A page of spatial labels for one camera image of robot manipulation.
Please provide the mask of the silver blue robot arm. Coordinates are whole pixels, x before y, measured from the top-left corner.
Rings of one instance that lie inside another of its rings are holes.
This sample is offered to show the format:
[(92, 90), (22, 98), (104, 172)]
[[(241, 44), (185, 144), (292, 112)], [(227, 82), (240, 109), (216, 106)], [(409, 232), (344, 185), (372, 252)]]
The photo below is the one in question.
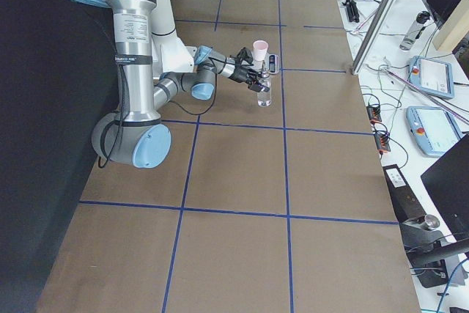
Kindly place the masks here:
[(104, 161), (136, 168), (160, 165), (169, 153), (171, 133), (160, 109), (181, 92), (198, 100), (214, 97), (217, 78), (267, 92), (265, 72), (252, 67), (244, 48), (235, 57), (207, 46), (188, 47), (177, 35), (171, 0), (71, 0), (113, 13), (119, 108), (92, 132), (92, 146)]

